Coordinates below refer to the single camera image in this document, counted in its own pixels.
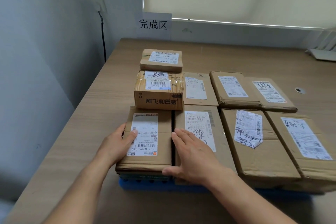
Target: person's left hand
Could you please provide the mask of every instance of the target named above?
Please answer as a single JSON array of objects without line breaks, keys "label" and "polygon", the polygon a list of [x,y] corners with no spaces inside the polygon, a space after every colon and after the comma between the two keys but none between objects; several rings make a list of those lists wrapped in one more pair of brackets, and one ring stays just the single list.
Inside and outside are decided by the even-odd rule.
[{"label": "person's left hand", "polygon": [[121,135],[124,132],[125,127],[126,123],[121,124],[115,132],[105,137],[97,150],[95,158],[108,164],[109,168],[126,155],[131,143],[137,137],[138,131],[135,129],[130,132],[127,138],[122,139]]}]

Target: white paper sign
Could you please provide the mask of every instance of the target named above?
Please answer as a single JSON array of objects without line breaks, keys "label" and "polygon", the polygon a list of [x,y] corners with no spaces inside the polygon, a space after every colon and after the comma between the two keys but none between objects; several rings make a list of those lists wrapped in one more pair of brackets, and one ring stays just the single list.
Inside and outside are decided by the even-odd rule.
[{"label": "white paper sign", "polygon": [[159,114],[133,114],[132,130],[138,131],[137,137],[131,144],[127,156],[157,156]]},{"label": "white paper sign", "polygon": [[148,78],[146,90],[170,90],[171,80]]},{"label": "white paper sign", "polygon": [[185,91],[187,98],[191,99],[207,99],[203,80],[196,78],[185,78]]},{"label": "white paper sign", "polygon": [[237,111],[234,140],[255,149],[263,142],[263,117],[252,112]]},{"label": "white paper sign", "polygon": [[152,52],[148,60],[166,64],[177,64],[179,54],[173,52]]},{"label": "white paper sign", "polygon": [[287,103],[269,81],[252,81],[268,103]]},{"label": "white paper sign", "polygon": [[184,111],[185,129],[207,144],[213,152],[216,152],[213,140],[211,122],[208,112]]},{"label": "white paper sign", "polygon": [[159,72],[159,71],[145,71],[145,79],[153,78],[153,79],[162,79],[168,80],[167,72]]},{"label": "white paper sign", "polygon": [[136,35],[141,39],[170,40],[171,14],[143,12],[135,17]]},{"label": "white paper sign", "polygon": [[248,98],[245,90],[242,88],[237,78],[234,76],[219,76],[226,94],[231,98]]},{"label": "white paper sign", "polygon": [[281,117],[302,156],[306,158],[333,160],[305,120]]}]

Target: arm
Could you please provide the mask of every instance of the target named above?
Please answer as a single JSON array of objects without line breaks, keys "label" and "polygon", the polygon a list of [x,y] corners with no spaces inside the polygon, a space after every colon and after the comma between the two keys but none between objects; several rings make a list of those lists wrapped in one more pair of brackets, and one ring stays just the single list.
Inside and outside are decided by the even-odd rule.
[{"label": "arm", "polygon": [[108,170],[128,151],[137,136],[134,130],[122,140],[126,124],[104,138],[94,159],[80,172],[44,224],[86,224],[95,217],[100,190]]},{"label": "arm", "polygon": [[251,189],[231,169],[223,167],[209,146],[184,129],[175,129],[172,139],[181,159],[180,167],[162,173],[208,188],[238,223],[295,223]]}]

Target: round hole cover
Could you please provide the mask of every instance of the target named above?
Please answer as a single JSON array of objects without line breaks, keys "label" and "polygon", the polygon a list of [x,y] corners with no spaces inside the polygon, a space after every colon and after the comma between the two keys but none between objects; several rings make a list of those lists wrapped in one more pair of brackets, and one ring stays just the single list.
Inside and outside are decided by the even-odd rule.
[{"label": "round hole cover", "polygon": [[306,94],[306,91],[302,88],[295,88],[296,92],[301,93],[301,94]]}]

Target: white shipping label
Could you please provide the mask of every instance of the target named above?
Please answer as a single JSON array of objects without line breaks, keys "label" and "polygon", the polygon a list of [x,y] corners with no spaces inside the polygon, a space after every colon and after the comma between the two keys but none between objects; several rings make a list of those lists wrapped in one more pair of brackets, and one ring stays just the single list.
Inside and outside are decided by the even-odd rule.
[{"label": "white shipping label", "polygon": [[172,52],[152,52],[149,61],[161,62],[166,64],[177,64],[179,60],[178,53]]},{"label": "white shipping label", "polygon": [[306,158],[333,160],[310,129],[305,120],[281,117],[302,156]]},{"label": "white shipping label", "polygon": [[231,98],[248,98],[245,90],[242,88],[237,78],[234,76],[219,76],[227,95]]},{"label": "white shipping label", "polygon": [[268,81],[252,81],[268,103],[287,103],[282,95]]},{"label": "white shipping label", "polygon": [[204,88],[203,80],[197,80],[196,78],[185,78],[185,91],[187,98],[191,99],[207,99],[207,94]]},{"label": "white shipping label", "polygon": [[138,131],[127,156],[157,156],[158,154],[158,113],[133,114],[132,130]]},{"label": "white shipping label", "polygon": [[145,79],[153,78],[153,79],[162,79],[168,80],[168,73],[166,72],[158,72],[158,71],[145,71]]},{"label": "white shipping label", "polygon": [[255,149],[263,142],[263,117],[247,111],[237,111],[234,140]]},{"label": "white shipping label", "polygon": [[184,111],[184,119],[185,129],[194,133],[194,135],[207,144],[213,152],[216,152],[209,113]]},{"label": "white shipping label", "polygon": [[146,79],[146,90],[170,90],[171,80],[148,78]]}]

